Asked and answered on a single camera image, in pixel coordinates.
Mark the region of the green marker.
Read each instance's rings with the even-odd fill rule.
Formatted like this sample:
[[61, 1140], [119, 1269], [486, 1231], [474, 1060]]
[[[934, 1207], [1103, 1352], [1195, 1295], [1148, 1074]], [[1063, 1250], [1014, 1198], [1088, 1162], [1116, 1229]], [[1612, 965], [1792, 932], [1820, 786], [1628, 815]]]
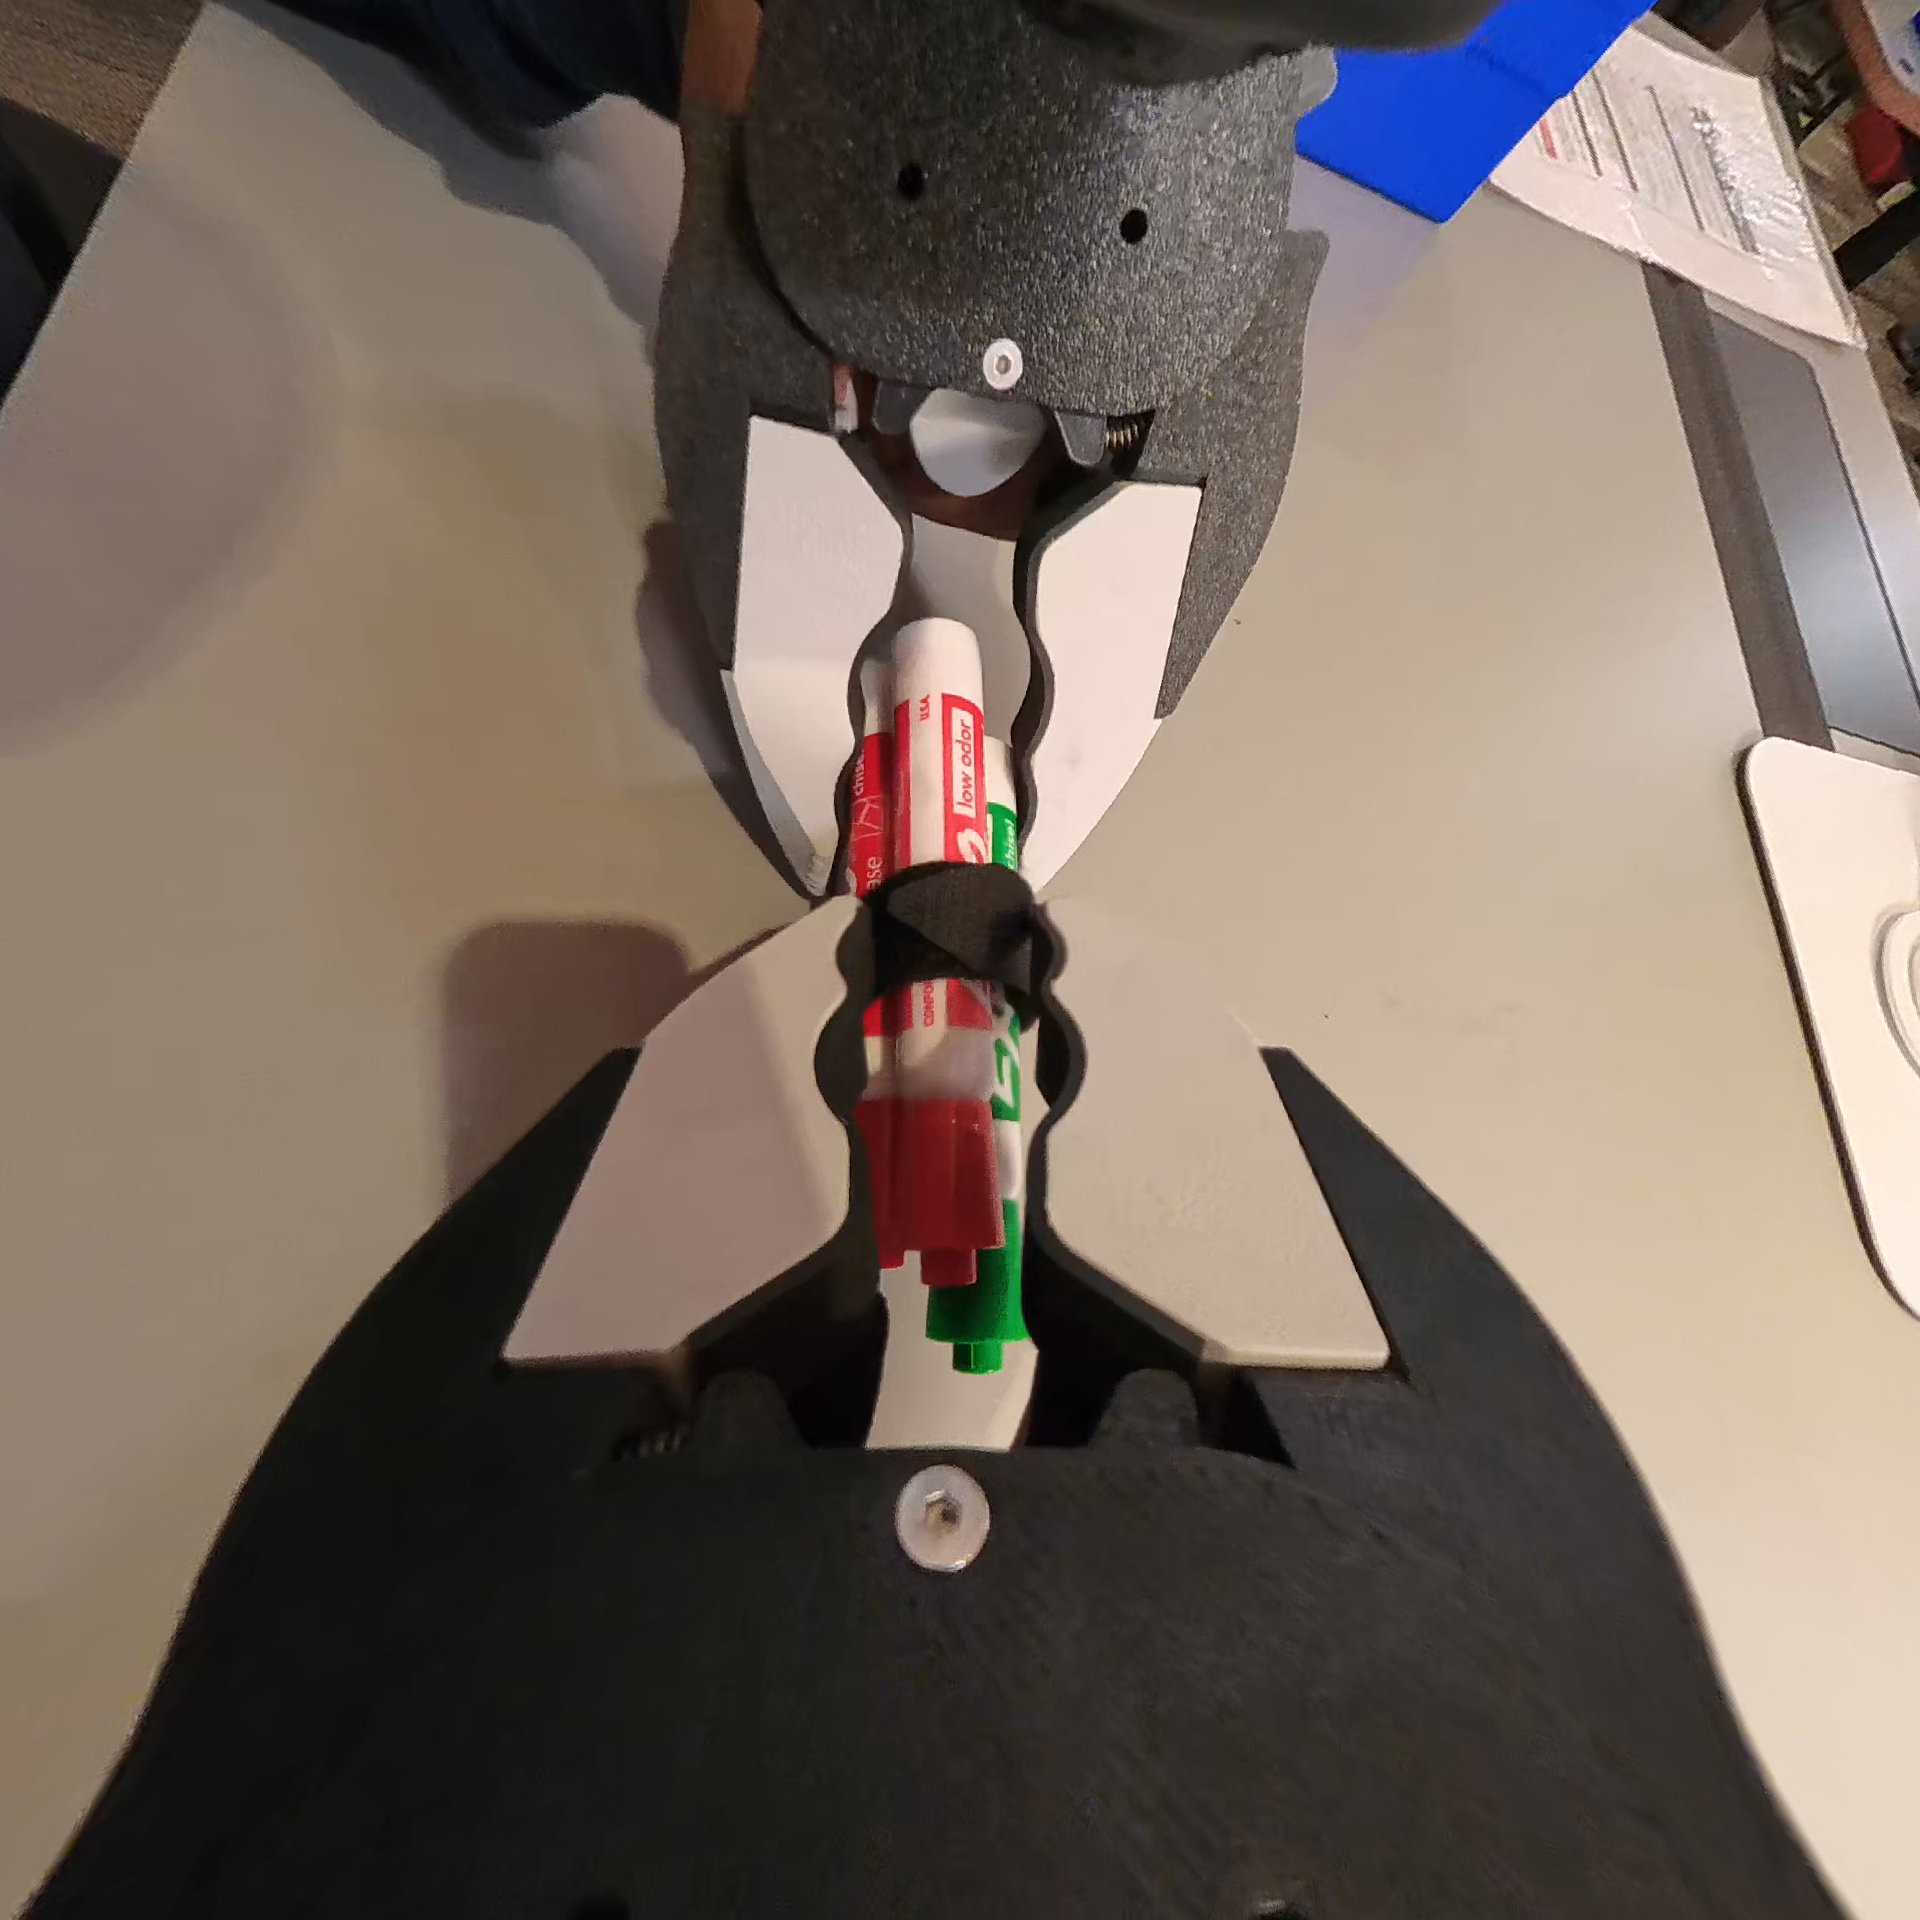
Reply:
[[955, 1372], [990, 1373], [1006, 1360], [1006, 1349], [1028, 1337], [1021, 1319], [1021, 1255], [1026, 1255], [1026, 1181], [1028, 1143], [1021, 1122], [1021, 1022], [1008, 992], [990, 986], [992, 1014], [992, 1092], [990, 1121], [995, 1143], [998, 1245], [973, 1250], [973, 1280], [939, 1285], [958, 1272], [958, 1255], [921, 1257], [928, 1283], [928, 1335], [955, 1349]]

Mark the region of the red marker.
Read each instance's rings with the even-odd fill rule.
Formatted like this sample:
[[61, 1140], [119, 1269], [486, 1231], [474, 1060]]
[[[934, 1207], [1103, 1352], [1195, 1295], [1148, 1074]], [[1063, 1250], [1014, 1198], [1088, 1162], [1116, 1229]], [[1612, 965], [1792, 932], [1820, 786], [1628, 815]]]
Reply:
[[[966, 622], [917, 616], [891, 640], [891, 872], [990, 865], [979, 645]], [[924, 1285], [978, 1280], [1004, 1245], [995, 1174], [995, 1034], [990, 990], [928, 977], [886, 996], [891, 1040], [889, 1248], [921, 1257]]]
[[[845, 865], [842, 880], [855, 898], [869, 898], [891, 877], [891, 731], [869, 717], [849, 772]], [[899, 1092], [899, 1034], [913, 1018], [917, 984], [889, 979], [889, 990], [861, 1011], [865, 1091], [855, 1102], [858, 1140], [869, 1156], [869, 1198], [878, 1248], [878, 1269], [899, 1269], [909, 1255], [899, 1219], [899, 1162], [901, 1162], [901, 1092]]]

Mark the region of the person's left forearm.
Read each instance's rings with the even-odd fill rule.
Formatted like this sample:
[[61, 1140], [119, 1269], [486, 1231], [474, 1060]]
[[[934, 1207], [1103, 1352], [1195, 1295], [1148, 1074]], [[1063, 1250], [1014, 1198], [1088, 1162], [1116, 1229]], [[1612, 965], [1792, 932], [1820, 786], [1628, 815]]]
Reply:
[[681, 113], [688, 4], [283, 4], [370, 43], [495, 129], [548, 129], [601, 99]]

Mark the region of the printed paper sheet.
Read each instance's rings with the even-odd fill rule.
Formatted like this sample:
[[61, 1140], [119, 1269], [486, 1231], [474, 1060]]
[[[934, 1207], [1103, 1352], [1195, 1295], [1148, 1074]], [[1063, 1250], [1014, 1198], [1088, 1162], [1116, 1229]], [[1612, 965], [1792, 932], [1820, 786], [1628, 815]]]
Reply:
[[1866, 347], [1769, 88], [1661, 18], [1630, 26], [1488, 187], [1721, 303]]

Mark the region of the person's left hand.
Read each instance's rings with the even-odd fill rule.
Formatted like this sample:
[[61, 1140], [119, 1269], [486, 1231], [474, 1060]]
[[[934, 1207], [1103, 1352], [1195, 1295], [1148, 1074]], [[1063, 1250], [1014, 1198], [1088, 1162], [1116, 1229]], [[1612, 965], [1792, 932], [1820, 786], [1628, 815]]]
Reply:
[[683, 110], [743, 113], [755, 88], [762, 4], [688, 4], [683, 37]]

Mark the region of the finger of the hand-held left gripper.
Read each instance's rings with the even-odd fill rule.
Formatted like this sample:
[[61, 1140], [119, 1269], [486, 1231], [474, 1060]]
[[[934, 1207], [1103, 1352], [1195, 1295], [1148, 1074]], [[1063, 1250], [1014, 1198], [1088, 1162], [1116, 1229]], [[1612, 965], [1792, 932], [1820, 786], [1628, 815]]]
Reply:
[[1026, 626], [1044, 717], [1026, 759], [1026, 872], [1069, 865], [1160, 731], [1200, 510], [1195, 483], [1106, 483], [1033, 550]]
[[747, 424], [734, 734], [768, 830], [809, 898], [829, 891], [842, 843], [855, 663], [894, 606], [909, 544], [869, 448], [792, 421]]

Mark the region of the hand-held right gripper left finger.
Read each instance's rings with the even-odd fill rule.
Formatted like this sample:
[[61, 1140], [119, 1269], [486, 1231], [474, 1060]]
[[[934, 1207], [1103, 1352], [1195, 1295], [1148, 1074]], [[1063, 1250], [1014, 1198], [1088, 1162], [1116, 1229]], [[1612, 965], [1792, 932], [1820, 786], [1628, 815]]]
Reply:
[[711, 973], [643, 1040], [507, 1335], [516, 1369], [661, 1360], [818, 1280], [804, 1331], [878, 1295], [849, 1122], [819, 1085], [858, 900], [827, 900]]

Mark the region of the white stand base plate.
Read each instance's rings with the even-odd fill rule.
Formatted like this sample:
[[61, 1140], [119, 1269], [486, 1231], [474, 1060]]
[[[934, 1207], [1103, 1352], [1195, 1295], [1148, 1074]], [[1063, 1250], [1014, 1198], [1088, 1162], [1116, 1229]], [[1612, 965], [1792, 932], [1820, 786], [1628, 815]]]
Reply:
[[1917, 772], [1765, 739], [1740, 793], [1866, 1250], [1917, 1313]]

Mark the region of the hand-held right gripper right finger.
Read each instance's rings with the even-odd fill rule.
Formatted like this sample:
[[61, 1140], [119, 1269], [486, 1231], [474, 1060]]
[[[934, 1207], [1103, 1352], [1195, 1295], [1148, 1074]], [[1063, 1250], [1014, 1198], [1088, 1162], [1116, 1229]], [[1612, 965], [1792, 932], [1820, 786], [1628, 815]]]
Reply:
[[1204, 1360], [1383, 1372], [1388, 1337], [1260, 1040], [1204, 963], [1100, 900], [1066, 948], [1066, 1091], [1038, 1091], [1044, 1229]]

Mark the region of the large blue plastic bin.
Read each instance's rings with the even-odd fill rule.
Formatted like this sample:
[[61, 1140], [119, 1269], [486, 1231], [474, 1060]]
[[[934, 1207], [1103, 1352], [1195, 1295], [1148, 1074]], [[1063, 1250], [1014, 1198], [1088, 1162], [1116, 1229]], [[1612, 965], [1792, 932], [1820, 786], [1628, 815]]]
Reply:
[[1498, 4], [1460, 44], [1344, 53], [1303, 161], [1447, 222], [1649, 4]]

